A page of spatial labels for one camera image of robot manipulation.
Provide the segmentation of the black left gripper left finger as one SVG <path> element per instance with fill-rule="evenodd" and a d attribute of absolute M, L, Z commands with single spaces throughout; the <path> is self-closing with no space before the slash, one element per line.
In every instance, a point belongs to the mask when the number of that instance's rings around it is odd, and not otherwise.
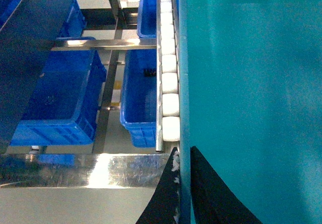
<path fill-rule="evenodd" d="M 172 149 L 159 183 L 137 223 L 179 223 L 180 156 Z"/>

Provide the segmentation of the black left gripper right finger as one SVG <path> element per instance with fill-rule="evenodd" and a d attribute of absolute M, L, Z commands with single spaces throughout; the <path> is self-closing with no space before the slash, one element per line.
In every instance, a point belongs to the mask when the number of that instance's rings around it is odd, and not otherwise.
<path fill-rule="evenodd" d="M 196 146 L 190 148 L 190 158 L 196 223 L 261 223 L 233 194 Z"/>

